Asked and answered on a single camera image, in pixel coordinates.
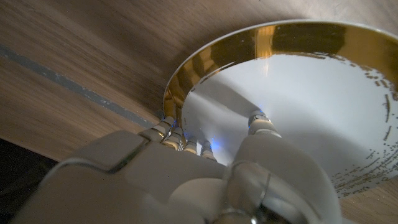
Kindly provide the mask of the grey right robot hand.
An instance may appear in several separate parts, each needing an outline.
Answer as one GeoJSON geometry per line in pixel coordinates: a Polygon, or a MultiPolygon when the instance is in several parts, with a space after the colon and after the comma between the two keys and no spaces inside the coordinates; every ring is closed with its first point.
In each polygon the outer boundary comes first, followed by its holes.
{"type": "Polygon", "coordinates": [[[167,118],[117,131],[58,163],[14,223],[344,223],[326,172],[276,131],[262,111],[228,166],[210,143],[182,151],[167,118]]]}

